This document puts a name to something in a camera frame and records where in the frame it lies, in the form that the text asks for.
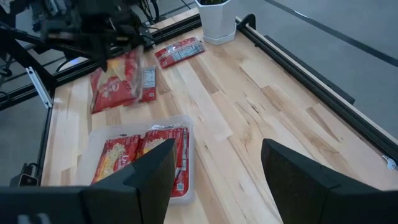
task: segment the white pot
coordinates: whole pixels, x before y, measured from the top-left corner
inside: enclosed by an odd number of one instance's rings
[[[223,4],[201,5],[195,0],[203,28],[203,40],[213,45],[220,45],[235,38],[236,6],[238,0],[229,0]]]

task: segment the butcher block tabletop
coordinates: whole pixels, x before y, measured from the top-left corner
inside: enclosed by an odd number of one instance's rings
[[[144,64],[156,65],[154,52],[166,45],[202,35],[198,28],[166,41],[145,53]],[[58,87],[42,185],[72,184],[93,130],[187,114],[196,142],[195,199],[169,207],[165,223],[282,223],[262,170],[264,138],[377,189],[398,189],[398,172],[381,153],[242,33],[204,45],[204,53],[158,68],[157,99],[135,108],[91,115],[89,76]]]

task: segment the plastic tray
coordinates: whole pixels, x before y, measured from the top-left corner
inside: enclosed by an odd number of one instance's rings
[[[169,205],[180,205],[190,203],[193,200],[194,191],[194,147],[195,140],[193,136],[192,120],[187,115],[172,116],[169,119],[153,120],[145,123],[132,123],[119,126],[109,126],[103,129],[97,129],[90,133],[88,141],[88,149],[81,156],[74,185],[90,185],[93,180],[98,161],[100,160],[101,153],[108,139],[120,138],[121,136],[132,136],[141,134],[143,137],[146,131],[153,125],[170,126],[180,123],[189,130],[189,186],[188,191],[184,196],[170,198]]]

